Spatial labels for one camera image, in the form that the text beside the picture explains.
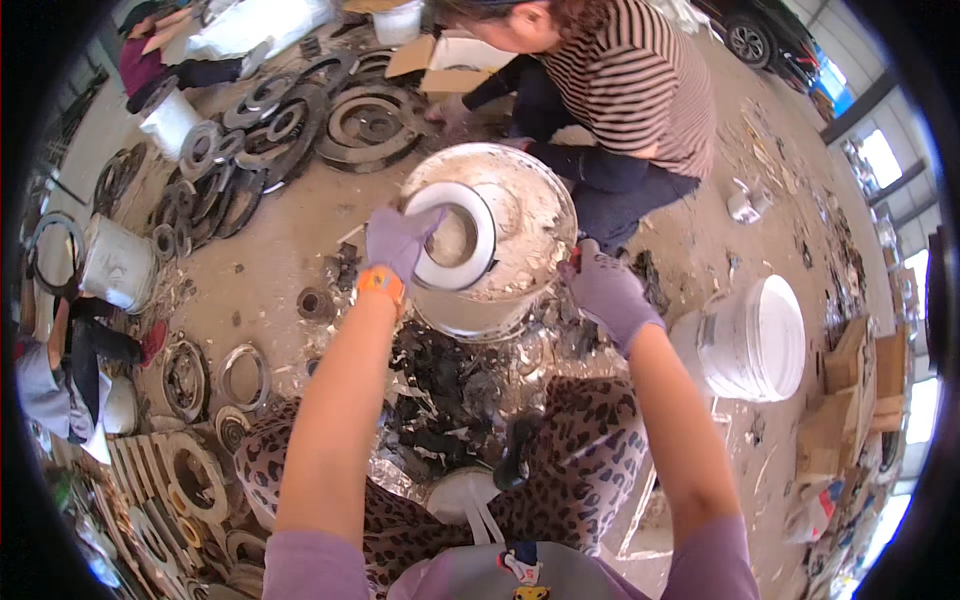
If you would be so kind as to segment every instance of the person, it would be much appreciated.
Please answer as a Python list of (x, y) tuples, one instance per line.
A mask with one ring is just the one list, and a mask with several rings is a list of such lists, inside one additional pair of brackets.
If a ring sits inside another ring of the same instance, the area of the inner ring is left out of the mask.
[[(650, 211), (710, 172), (715, 115), (707, 66), (687, 35), (643, 0), (438, 0), (445, 22), (519, 53), (426, 118), (461, 128), (472, 110), (516, 92), (508, 145), (573, 180), (580, 229), (621, 248)], [(597, 146), (550, 144), (582, 125)]]
[[(22, 295), (22, 310), (33, 315), (32, 280), (27, 279), (24, 287), (28, 292)], [(141, 344), (96, 320), (113, 310), (111, 304), (90, 296), (72, 302), (60, 298), (54, 302), (54, 322), (46, 343), (25, 337), (18, 345), (20, 408), (26, 417), (72, 444), (90, 442), (107, 403), (110, 384), (100, 373), (98, 357), (146, 367), (166, 337), (164, 321), (157, 322)]]
[(158, 19), (156, 12), (159, 8), (157, 2), (136, 5), (118, 30), (120, 36), (126, 38), (120, 51), (118, 70), (130, 98), (127, 111), (132, 114), (137, 114), (150, 94), (171, 76), (178, 77), (179, 89), (247, 79), (260, 67), (270, 50), (270, 44), (263, 41), (242, 59), (190, 59), (168, 66), (163, 63), (162, 49), (186, 31), (193, 18), (200, 16), (201, 8), (186, 8)]
[(662, 598), (759, 598), (731, 465), (704, 399), (639, 280), (593, 240), (580, 245), (579, 270), (559, 269), (629, 361), (633, 385), (550, 382), (529, 478), (485, 507), (503, 542), (471, 545), (466, 524), (443, 524), (366, 477), (403, 290), (440, 218), (373, 213), (370, 266), (300, 406), (255, 423), (234, 454), (245, 492), (276, 514), (263, 597), (645, 599), (592, 555), (650, 451), (676, 548)]

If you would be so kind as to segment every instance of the red shirt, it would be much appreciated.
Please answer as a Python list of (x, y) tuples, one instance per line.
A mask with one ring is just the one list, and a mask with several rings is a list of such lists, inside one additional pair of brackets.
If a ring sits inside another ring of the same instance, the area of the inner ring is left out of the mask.
[(166, 74), (167, 67), (160, 59), (160, 50), (143, 54), (150, 39), (146, 36), (128, 39), (120, 51), (120, 79), (127, 89), (127, 95), (133, 96), (141, 87)]

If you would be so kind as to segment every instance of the orange wristband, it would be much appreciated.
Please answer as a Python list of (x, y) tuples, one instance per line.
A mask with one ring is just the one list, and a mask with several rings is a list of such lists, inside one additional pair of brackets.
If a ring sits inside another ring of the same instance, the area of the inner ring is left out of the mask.
[(396, 317), (398, 319), (403, 315), (403, 292), (405, 289), (403, 281), (387, 267), (374, 265), (365, 269), (357, 278), (357, 296), (368, 291), (386, 294), (396, 305)]

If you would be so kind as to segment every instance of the car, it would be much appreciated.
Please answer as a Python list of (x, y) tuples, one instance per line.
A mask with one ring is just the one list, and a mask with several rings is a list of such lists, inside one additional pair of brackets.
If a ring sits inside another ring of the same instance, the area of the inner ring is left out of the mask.
[(820, 75), (820, 47), (780, 0), (692, 0), (723, 28), (724, 43), (743, 63), (767, 69), (809, 93)]

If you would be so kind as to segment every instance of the leopard print pants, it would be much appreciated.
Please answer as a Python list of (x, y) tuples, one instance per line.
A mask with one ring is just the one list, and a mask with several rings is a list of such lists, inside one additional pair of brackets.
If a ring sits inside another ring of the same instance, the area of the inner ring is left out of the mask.
[[(234, 455), (254, 501), (276, 513), (296, 405), (259, 421)], [(489, 504), (509, 540), (555, 541), (590, 555), (633, 489), (647, 449), (631, 384), (621, 379), (554, 378), (532, 444), (530, 478)], [(367, 577), (378, 598), (407, 567), (473, 543), (469, 527), (444, 525), (420, 504), (367, 479)]]

